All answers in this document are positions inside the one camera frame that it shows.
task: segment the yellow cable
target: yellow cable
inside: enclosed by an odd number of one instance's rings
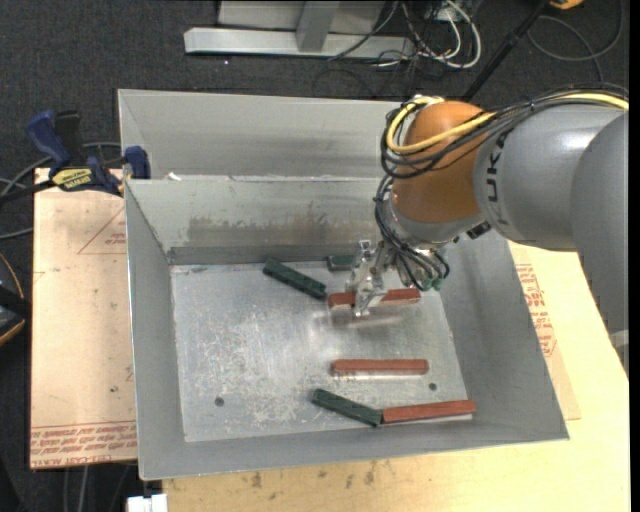
[[[614,96],[610,96],[605,93],[568,93],[562,96],[562,98],[598,101],[601,103],[613,105],[622,110],[629,110],[628,101],[616,98]],[[398,112],[396,117],[394,117],[391,123],[389,124],[389,130],[387,131],[386,144],[389,150],[397,154],[398,153],[399,154],[416,153],[418,151],[422,151],[431,146],[434,146],[435,144],[442,142],[448,137],[462,135],[496,115],[495,112],[485,112],[484,114],[481,114],[480,116],[478,116],[475,119],[472,119],[471,121],[467,121],[465,123],[462,123],[461,125],[451,128],[450,130],[444,131],[438,135],[434,135],[433,137],[430,137],[426,140],[423,140],[415,144],[410,144],[408,146],[399,146],[394,142],[393,138],[395,137],[396,130],[398,129],[398,126],[400,126],[400,123],[411,112],[413,112],[416,108],[418,108],[418,106],[427,108],[427,107],[430,107],[431,105],[435,105],[436,103],[442,103],[443,101],[444,99],[440,97],[424,96],[424,97],[416,98],[412,103],[409,103],[400,112]]]
[[[616,98],[615,96],[610,96],[609,94],[599,93],[599,92],[575,92],[569,93],[563,96],[563,98],[569,99],[578,99],[578,100],[591,100],[591,101],[600,101],[602,103],[608,103],[609,105],[613,105],[622,110],[629,110],[629,102],[622,100],[620,98]]]

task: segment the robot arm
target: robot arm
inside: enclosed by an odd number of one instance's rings
[[[492,227],[577,250],[610,331],[628,329],[628,108],[617,91],[569,89],[490,112],[425,97],[391,112],[375,198],[382,242],[355,260],[354,314],[384,296],[390,270],[405,286],[438,289],[447,244]]]

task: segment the clamp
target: clamp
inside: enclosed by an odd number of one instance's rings
[[[80,116],[76,111],[54,115],[53,111],[46,110],[33,117],[25,131],[35,147],[53,160],[49,179],[1,196],[0,206],[56,186],[65,192],[94,190],[122,196],[124,179],[151,177],[147,154],[140,146],[130,146],[124,150],[120,159],[123,164],[122,179],[114,176],[97,156],[89,155],[86,150],[91,144],[82,142]]]

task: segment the cardboard sheet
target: cardboard sheet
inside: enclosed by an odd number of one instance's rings
[[[30,467],[137,456],[124,202],[35,196]]]

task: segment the green block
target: green block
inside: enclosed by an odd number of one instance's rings
[[[353,254],[349,256],[329,256],[327,268],[329,270],[351,270],[353,266]]]
[[[262,268],[262,273],[288,284],[296,290],[311,295],[316,299],[325,298],[326,285],[316,281],[315,279],[305,276],[291,267],[287,267],[282,263],[269,258]]]
[[[377,427],[382,423],[382,411],[353,402],[325,389],[316,389],[311,402],[348,418]]]

